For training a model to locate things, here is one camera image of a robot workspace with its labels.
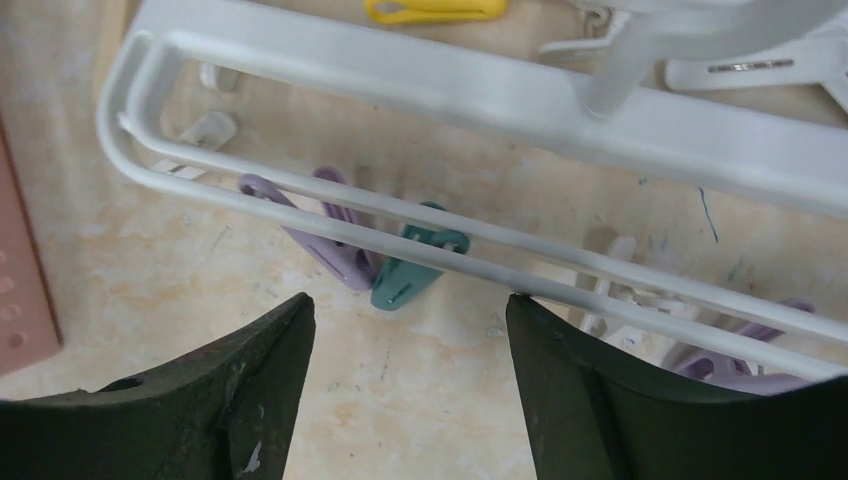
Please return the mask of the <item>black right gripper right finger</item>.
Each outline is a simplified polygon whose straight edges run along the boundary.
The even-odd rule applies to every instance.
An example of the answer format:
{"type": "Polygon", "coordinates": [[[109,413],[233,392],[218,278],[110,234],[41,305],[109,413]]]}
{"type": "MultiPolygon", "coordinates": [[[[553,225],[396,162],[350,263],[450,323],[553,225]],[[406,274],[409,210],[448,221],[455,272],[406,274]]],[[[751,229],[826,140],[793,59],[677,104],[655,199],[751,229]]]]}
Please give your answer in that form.
{"type": "Polygon", "coordinates": [[[661,369],[513,295],[508,338],[540,479],[843,479],[847,380],[756,395],[661,369]]]}

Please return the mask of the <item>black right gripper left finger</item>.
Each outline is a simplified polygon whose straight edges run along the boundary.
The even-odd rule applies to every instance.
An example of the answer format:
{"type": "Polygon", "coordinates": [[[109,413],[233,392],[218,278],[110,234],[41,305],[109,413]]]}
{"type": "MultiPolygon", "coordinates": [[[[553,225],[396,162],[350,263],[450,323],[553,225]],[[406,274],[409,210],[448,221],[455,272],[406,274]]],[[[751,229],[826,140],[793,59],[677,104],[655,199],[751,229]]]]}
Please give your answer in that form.
{"type": "Polygon", "coordinates": [[[1,404],[5,479],[280,479],[315,339],[300,293],[101,390],[1,404]]]}

